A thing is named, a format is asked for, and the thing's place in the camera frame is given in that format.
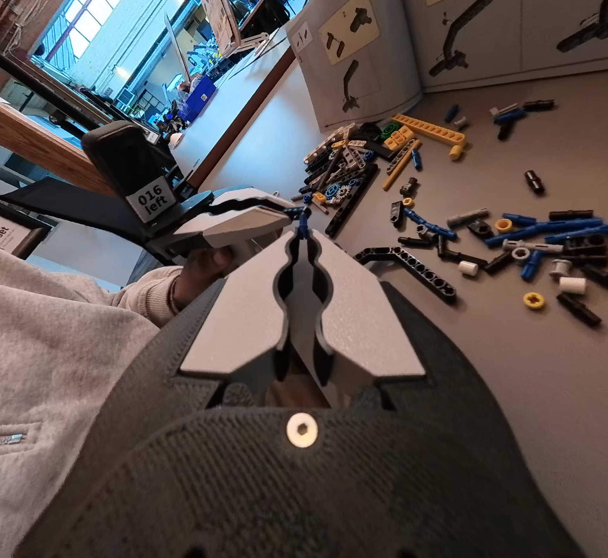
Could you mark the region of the black angled lego beam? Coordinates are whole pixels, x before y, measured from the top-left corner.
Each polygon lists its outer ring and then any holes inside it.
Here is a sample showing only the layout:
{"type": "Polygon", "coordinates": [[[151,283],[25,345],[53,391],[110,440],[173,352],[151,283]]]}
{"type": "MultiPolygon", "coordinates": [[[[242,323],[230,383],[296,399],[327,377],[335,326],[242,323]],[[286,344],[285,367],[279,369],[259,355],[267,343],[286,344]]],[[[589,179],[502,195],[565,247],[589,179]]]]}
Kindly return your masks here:
{"type": "Polygon", "coordinates": [[[452,284],[400,246],[365,248],[353,258],[361,265],[371,262],[398,264],[446,304],[455,305],[458,301],[457,290],[452,284]]]}

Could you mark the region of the framed black white sign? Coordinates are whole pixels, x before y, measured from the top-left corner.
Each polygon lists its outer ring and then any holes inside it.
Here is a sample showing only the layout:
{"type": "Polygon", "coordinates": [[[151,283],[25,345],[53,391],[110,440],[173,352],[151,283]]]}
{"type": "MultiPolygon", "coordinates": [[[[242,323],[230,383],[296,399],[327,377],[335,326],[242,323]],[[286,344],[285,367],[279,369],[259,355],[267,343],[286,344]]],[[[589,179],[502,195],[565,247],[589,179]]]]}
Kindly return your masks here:
{"type": "Polygon", "coordinates": [[[17,258],[28,258],[51,230],[47,223],[27,214],[1,209],[1,250],[17,258]]]}

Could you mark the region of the blue and black lego assembly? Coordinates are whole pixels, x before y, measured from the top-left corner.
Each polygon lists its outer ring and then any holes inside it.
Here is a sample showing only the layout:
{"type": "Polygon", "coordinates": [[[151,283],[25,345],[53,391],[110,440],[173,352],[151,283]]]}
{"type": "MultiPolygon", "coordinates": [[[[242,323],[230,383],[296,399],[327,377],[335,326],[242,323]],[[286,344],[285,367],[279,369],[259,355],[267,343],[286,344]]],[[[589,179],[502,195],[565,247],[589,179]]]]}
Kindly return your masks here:
{"type": "Polygon", "coordinates": [[[538,99],[515,105],[493,114],[492,122],[498,127],[497,139],[505,142],[511,136],[514,126],[531,113],[551,111],[555,108],[554,99],[538,99]]]}

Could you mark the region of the blue bin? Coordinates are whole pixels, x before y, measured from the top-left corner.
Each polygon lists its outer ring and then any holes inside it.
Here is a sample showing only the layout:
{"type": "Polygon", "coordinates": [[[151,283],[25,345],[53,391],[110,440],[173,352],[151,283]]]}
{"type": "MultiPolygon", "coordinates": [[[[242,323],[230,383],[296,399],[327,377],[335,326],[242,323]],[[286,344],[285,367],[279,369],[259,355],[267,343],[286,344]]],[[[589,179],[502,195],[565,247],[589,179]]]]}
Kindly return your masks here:
{"type": "Polygon", "coordinates": [[[218,88],[208,75],[203,75],[185,101],[186,120],[194,121],[208,106],[218,88]]]}

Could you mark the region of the scatter of blue black pins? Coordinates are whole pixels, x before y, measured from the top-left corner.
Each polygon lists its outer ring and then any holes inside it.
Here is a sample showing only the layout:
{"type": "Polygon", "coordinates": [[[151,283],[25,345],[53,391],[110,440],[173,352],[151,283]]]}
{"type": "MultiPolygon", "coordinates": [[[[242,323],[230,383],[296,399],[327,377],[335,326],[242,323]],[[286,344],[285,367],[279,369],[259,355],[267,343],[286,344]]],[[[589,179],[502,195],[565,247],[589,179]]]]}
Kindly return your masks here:
{"type": "MultiPolygon", "coordinates": [[[[440,227],[423,219],[411,208],[412,200],[404,197],[392,205],[391,220],[410,220],[415,237],[398,237],[403,249],[435,250],[437,257],[458,266],[461,260],[480,265],[479,273],[495,276],[509,266],[521,267],[520,277],[526,284],[536,279],[544,260],[551,260],[549,275],[559,286],[564,276],[583,277],[607,288],[607,222],[592,210],[551,211],[546,220],[528,215],[502,214],[493,226],[487,222],[489,211],[477,209],[453,215],[440,227]],[[465,227],[497,255],[486,260],[454,250],[457,228],[465,227]]],[[[582,296],[561,293],[557,302],[586,326],[597,328],[603,320],[582,301],[582,296]]]]}

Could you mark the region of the large hall window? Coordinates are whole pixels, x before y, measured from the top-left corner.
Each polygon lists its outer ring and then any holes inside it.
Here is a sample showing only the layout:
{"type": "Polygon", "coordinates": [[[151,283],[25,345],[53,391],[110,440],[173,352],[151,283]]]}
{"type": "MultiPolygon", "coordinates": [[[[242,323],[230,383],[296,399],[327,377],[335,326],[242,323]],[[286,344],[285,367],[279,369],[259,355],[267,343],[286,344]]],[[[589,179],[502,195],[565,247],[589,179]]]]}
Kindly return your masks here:
{"type": "Polygon", "coordinates": [[[121,0],[65,0],[33,53],[34,60],[68,71],[81,59],[121,0]]]}

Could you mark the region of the wooden desk edge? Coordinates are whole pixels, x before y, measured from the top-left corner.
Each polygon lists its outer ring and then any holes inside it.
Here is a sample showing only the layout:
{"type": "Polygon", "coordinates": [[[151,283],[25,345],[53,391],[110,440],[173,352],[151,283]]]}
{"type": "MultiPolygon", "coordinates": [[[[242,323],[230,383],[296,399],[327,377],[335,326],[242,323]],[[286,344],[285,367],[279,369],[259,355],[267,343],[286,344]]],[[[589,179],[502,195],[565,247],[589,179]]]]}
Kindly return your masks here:
{"type": "Polygon", "coordinates": [[[1,104],[1,146],[75,186],[116,195],[82,151],[7,104],[1,104]]]}

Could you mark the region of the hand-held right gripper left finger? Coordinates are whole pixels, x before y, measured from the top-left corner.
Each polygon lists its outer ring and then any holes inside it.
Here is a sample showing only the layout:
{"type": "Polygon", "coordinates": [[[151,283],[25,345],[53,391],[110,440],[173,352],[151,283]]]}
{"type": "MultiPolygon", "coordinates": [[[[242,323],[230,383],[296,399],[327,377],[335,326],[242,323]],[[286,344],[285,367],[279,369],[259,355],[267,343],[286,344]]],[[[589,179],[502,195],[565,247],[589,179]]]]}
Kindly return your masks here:
{"type": "Polygon", "coordinates": [[[179,372],[245,384],[260,394],[289,368],[291,343],[285,297],[293,289],[294,230],[284,231],[226,279],[179,372]]]}

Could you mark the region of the cardboard panel on stand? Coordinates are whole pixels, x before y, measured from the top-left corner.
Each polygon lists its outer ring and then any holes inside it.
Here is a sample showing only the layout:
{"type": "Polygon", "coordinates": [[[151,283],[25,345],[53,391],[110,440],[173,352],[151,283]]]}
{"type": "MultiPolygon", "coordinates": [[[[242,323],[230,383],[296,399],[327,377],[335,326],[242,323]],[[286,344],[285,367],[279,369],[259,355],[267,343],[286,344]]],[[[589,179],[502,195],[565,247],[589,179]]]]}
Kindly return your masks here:
{"type": "Polygon", "coordinates": [[[254,50],[259,54],[270,43],[268,33],[243,38],[229,0],[201,0],[210,26],[216,38],[218,51],[228,58],[237,52],[254,50]]]}

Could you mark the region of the black chair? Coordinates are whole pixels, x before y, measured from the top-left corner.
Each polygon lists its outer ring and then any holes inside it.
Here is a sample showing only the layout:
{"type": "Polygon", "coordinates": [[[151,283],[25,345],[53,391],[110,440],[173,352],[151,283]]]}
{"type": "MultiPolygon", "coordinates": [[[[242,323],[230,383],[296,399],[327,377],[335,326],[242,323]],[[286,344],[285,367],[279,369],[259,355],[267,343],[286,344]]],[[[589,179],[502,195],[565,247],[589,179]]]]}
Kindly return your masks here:
{"type": "Polygon", "coordinates": [[[50,176],[1,195],[28,211],[115,234],[152,254],[145,226],[122,199],[99,194],[50,176]]]}

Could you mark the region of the person's grey sweatshirt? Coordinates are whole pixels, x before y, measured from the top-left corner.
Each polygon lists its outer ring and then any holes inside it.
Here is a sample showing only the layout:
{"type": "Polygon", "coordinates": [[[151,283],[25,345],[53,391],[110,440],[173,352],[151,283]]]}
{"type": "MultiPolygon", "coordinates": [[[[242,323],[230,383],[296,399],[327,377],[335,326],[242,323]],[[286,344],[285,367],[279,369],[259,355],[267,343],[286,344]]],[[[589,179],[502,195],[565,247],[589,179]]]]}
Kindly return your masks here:
{"type": "Polygon", "coordinates": [[[1,557],[65,481],[118,378],[158,333],[78,274],[1,253],[1,557]]]}

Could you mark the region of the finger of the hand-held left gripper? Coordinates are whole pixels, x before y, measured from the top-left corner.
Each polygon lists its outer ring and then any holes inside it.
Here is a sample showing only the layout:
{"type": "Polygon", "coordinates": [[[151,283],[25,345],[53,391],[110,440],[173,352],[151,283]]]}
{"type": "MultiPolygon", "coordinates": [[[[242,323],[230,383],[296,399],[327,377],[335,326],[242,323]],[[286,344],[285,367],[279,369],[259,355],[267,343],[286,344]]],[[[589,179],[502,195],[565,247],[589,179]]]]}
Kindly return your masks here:
{"type": "Polygon", "coordinates": [[[203,212],[172,234],[173,251],[221,248],[249,240],[271,242],[298,218],[298,207],[283,210],[253,206],[219,214],[203,212]]]}
{"type": "Polygon", "coordinates": [[[284,214],[286,210],[291,209],[291,201],[256,188],[224,189],[214,192],[214,199],[208,206],[208,214],[214,217],[252,209],[284,214]]]}

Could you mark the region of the open grey instruction booklet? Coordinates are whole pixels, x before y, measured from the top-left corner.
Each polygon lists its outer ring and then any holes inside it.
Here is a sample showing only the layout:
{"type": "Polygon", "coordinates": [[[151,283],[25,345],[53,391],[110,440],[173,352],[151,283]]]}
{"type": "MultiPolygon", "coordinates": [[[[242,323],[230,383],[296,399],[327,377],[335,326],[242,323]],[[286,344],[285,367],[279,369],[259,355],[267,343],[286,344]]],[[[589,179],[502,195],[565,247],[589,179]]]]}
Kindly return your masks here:
{"type": "Polygon", "coordinates": [[[285,28],[320,131],[424,93],[607,69],[607,0],[310,0],[285,28]]]}

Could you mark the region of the long yellow lego beam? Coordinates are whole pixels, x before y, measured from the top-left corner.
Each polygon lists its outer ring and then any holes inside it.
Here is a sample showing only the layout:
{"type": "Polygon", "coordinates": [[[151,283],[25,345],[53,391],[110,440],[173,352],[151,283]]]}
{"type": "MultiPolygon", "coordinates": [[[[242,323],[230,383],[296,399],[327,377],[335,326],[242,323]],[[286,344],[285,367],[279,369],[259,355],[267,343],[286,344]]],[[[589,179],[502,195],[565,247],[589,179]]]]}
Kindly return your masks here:
{"type": "Polygon", "coordinates": [[[426,136],[450,147],[460,146],[464,148],[467,145],[465,134],[459,131],[454,131],[450,128],[435,125],[399,113],[392,115],[390,118],[392,121],[399,123],[410,131],[413,131],[415,134],[426,136]]]}

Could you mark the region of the pile of mixed lego beams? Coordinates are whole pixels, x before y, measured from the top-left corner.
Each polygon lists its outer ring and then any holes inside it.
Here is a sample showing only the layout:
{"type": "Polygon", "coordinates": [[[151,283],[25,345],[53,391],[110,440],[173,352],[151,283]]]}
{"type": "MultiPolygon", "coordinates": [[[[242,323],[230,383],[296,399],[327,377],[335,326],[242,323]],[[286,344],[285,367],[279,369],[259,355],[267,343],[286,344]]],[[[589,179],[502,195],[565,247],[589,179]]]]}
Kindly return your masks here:
{"type": "Polygon", "coordinates": [[[421,147],[427,139],[391,118],[381,126],[353,122],[338,128],[304,158],[307,175],[293,201],[324,213],[334,208],[325,234],[336,237],[379,175],[388,192],[406,169],[423,170],[421,147]]]}

